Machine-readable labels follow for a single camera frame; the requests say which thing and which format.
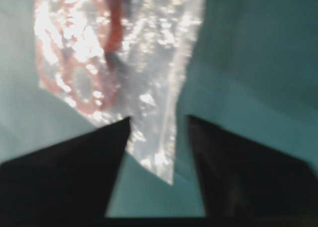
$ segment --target teal surface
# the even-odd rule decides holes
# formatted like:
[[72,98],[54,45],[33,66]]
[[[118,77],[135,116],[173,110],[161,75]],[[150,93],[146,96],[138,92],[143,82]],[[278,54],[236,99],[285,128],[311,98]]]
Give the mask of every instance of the teal surface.
[[[318,0],[207,0],[177,108],[174,185],[130,156],[112,217],[202,216],[186,115],[308,161],[318,170]],[[37,86],[33,0],[0,0],[0,160],[93,130]]]

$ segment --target plastic bag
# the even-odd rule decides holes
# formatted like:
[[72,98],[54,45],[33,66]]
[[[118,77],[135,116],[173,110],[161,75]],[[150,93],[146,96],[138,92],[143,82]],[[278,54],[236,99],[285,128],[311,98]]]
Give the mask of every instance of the plastic bag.
[[132,117],[127,151],[173,181],[175,107],[204,0],[35,0],[43,88],[95,126]]

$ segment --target red circular part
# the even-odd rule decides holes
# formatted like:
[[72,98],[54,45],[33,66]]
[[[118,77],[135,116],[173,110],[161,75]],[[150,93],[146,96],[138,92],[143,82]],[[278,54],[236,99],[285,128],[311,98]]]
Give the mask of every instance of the red circular part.
[[[60,49],[53,42],[50,43],[52,52],[57,57],[57,64],[54,66],[58,67],[58,72],[61,74],[64,72],[64,59]],[[63,91],[63,89],[58,85],[56,78],[48,77],[45,71],[45,54],[43,42],[41,40],[36,41],[36,67],[38,70],[39,77],[43,82],[45,88],[51,93],[57,93]]]
[[[90,60],[86,63],[79,62],[74,56],[68,61],[68,69],[64,71],[63,80],[71,88],[70,97],[76,102],[76,109],[84,114],[92,114],[95,111],[109,109],[116,101],[116,79],[114,66],[110,59],[106,58],[105,64]],[[93,65],[97,68],[97,73],[92,73],[87,68]],[[89,100],[83,100],[74,84],[74,75],[81,67],[87,72],[91,80],[91,94]]]
[[[76,5],[76,1],[73,3],[66,3],[66,0],[59,0],[61,4],[60,12],[52,23],[57,27],[59,33],[63,35],[64,27],[72,25],[69,20],[69,12],[72,7]],[[91,0],[99,11],[101,16],[110,13],[110,23],[103,24],[98,23],[98,41],[101,47],[106,53],[114,52],[119,47],[123,40],[124,27],[122,25],[123,17],[123,2],[122,0]],[[38,8],[43,0],[35,0],[35,7]]]

